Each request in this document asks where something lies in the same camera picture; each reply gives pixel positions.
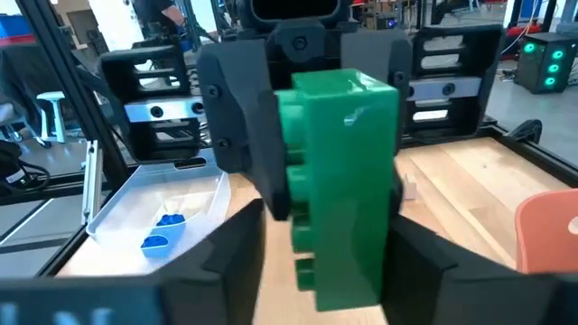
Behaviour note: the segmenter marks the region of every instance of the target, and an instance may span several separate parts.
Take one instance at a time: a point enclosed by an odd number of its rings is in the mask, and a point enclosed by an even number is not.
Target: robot
[[[29,321],[59,310],[65,298],[47,299],[58,291],[89,296],[82,306],[69,303],[70,312],[106,317],[111,310],[99,302],[114,305],[109,323],[249,324],[267,207],[275,220],[293,223],[294,251],[312,253],[295,269],[319,311],[380,304],[391,325],[578,323],[575,277],[519,274],[399,215],[394,157],[401,142],[476,132],[501,26],[423,29],[410,40],[398,30],[359,30],[348,21],[349,3],[330,0],[238,1],[238,18],[235,40],[198,53],[201,96],[191,95],[187,67],[171,46],[111,52],[100,68],[137,161],[193,159],[206,122],[219,168],[245,174],[262,199],[154,274],[47,284],[35,292],[43,303],[26,313]],[[424,47],[452,35],[462,36],[460,48]],[[456,65],[422,63],[447,54],[459,56]],[[160,59],[172,68],[134,69],[136,61]],[[139,79],[167,76],[178,86],[140,87]],[[415,118],[440,107],[446,118]],[[158,141],[159,127],[191,136]],[[15,289],[5,296],[22,301]]]

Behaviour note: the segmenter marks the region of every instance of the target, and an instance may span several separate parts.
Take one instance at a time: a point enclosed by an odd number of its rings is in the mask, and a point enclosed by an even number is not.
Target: orange object
[[[578,189],[525,200],[517,207],[516,233],[519,272],[578,272]]]

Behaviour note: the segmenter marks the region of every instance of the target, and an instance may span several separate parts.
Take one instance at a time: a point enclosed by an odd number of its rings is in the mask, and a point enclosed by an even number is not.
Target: blue plastic piece
[[[0,16],[0,38],[32,34],[26,18],[22,15]]]
[[[163,215],[141,245],[144,256],[150,258],[168,257],[175,244],[181,239],[185,226],[185,219],[182,214]]]

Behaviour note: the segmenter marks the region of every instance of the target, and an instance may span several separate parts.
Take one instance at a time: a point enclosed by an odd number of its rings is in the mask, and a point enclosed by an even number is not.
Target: green light
[[[554,53],[552,53],[552,58],[554,59],[560,59],[564,56],[564,53],[562,51],[555,51]]]
[[[553,86],[556,83],[556,79],[550,77],[550,78],[546,78],[544,81],[544,84],[547,86]]]
[[[536,46],[533,43],[528,43],[524,46],[524,52],[531,53],[536,49]]]
[[[558,72],[559,69],[560,69],[559,65],[552,64],[551,66],[548,67],[548,72],[555,73]]]

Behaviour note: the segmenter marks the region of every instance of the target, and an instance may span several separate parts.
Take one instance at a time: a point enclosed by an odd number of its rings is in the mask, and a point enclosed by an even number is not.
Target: black device
[[[568,86],[577,47],[575,38],[553,32],[525,35],[516,83],[532,94],[563,92]]]
[[[41,190],[48,184],[50,174],[40,166],[20,160],[18,144],[0,140],[0,197],[17,192]]]

